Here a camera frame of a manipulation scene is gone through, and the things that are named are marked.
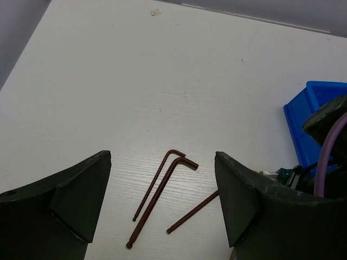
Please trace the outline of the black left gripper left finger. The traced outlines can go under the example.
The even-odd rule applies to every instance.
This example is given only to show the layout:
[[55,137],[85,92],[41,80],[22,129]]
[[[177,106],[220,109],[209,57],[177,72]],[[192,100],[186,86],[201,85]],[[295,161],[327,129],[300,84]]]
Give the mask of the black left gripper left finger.
[[84,259],[111,171],[110,151],[1,193],[1,259]]

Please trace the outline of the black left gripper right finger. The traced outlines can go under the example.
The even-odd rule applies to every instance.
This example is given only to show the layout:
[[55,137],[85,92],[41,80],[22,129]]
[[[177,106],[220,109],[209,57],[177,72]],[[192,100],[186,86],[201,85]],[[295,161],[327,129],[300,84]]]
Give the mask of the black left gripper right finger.
[[346,259],[346,177],[315,197],[217,152],[215,178],[237,259]]

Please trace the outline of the brown hex key medium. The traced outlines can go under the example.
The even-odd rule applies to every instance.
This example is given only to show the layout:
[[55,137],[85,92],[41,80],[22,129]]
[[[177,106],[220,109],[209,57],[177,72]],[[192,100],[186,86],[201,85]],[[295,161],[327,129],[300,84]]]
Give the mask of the brown hex key medium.
[[214,200],[217,196],[219,196],[219,191],[215,191],[212,193],[209,197],[207,197],[205,200],[200,202],[197,206],[195,206],[193,209],[191,209],[188,213],[186,213],[183,217],[181,217],[177,222],[175,222],[173,225],[171,225],[167,230],[167,234],[171,234],[173,231],[175,231],[177,228],[179,228],[181,225],[183,225],[186,221],[188,221],[193,215],[195,215],[198,211],[200,211],[202,208],[204,208],[206,205],[208,205],[212,200]]

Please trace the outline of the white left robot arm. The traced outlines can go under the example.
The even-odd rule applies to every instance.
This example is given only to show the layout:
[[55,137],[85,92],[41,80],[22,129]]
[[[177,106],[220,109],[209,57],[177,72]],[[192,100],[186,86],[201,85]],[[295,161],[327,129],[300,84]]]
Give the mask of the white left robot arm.
[[[215,155],[229,245],[237,259],[346,259],[346,96],[303,124],[322,146],[316,178],[298,189]],[[84,259],[111,170],[100,151],[1,194],[1,259]]]

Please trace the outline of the brown hex key large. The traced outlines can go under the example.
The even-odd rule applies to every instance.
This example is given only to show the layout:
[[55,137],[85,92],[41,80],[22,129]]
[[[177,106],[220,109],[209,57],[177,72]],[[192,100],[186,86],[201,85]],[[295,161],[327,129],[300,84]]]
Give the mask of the brown hex key large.
[[140,232],[142,231],[146,221],[148,220],[153,208],[155,207],[155,204],[157,203],[160,195],[162,194],[166,184],[168,183],[171,175],[173,174],[175,168],[177,165],[182,164],[185,165],[186,167],[192,169],[192,170],[197,170],[199,167],[199,164],[193,162],[190,159],[184,158],[184,157],[179,157],[176,158],[171,165],[169,166],[167,172],[165,173],[162,181],[160,182],[158,188],[156,189],[152,199],[150,200],[146,210],[144,211],[141,219],[139,220],[139,223],[137,224],[137,226],[135,227],[132,235],[129,238],[129,241],[126,243],[126,247],[128,249],[131,249],[133,244],[135,243],[135,241],[137,240]]

